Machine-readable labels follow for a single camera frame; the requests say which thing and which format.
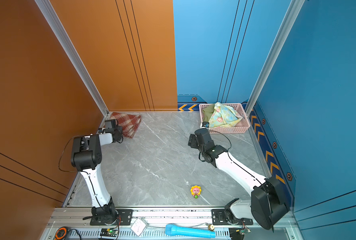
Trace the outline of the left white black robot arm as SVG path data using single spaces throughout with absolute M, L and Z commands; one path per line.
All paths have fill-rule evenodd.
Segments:
M 122 128 L 105 128 L 102 133 L 75 136 L 71 140 L 71 165 L 83 176 L 92 199 L 91 225 L 116 224 L 119 214 L 102 175 L 102 146 L 121 143 Z

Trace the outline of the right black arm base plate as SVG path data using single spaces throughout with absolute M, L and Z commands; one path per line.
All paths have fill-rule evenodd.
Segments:
M 234 217 L 234 215 L 232 214 L 232 212 L 230 210 L 212 209 L 211 214 L 212 214 L 213 225 L 215 225 L 215 226 L 221 226 L 221 225 L 251 226 L 251 225 L 253 225 L 252 219 L 246 219 L 246 218 L 238 219 L 238 218 Z

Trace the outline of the floral pastel skirt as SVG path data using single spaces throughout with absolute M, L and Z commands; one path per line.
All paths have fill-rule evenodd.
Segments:
M 210 128 L 235 127 L 242 116 L 233 108 L 221 103 L 215 103 L 215 111 L 209 123 Z

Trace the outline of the pink perforated plastic basket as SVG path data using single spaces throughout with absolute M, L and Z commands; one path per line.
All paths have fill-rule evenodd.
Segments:
M 199 104 L 199 111 L 200 111 L 200 120 L 203 122 L 203 114 L 202 109 L 207 107 L 211 104 Z M 224 104 L 230 107 L 233 107 L 241 116 L 242 120 L 235 126 L 235 127 L 228 127 L 228 128 L 210 128 L 209 130 L 213 133 L 223 133 L 223 134 L 243 134 L 245 133 L 251 126 L 249 118 L 242 106 L 241 103 L 231 103 L 231 104 Z

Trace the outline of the red plaid skirt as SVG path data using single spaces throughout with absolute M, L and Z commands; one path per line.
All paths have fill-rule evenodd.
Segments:
M 142 116 L 113 112 L 110 119 L 117 120 L 118 125 L 123 127 L 123 136 L 132 139 L 141 124 Z

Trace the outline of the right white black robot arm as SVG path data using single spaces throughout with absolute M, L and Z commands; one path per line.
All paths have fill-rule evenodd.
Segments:
M 290 211 L 283 183 L 275 177 L 266 178 L 246 167 L 229 152 L 216 145 L 210 130 L 201 128 L 189 136 L 188 146 L 199 151 L 199 160 L 223 171 L 240 184 L 250 200 L 236 198 L 225 205 L 225 218 L 231 225 L 240 225 L 244 219 L 254 219 L 263 229 L 274 225 Z

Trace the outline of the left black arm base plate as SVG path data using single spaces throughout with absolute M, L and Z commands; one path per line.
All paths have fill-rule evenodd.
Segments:
M 90 221 L 91 226 L 115 226 L 120 222 L 120 226 L 130 226 L 133 217 L 132 209 L 116 210 L 115 216 L 98 216 L 92 217 Z

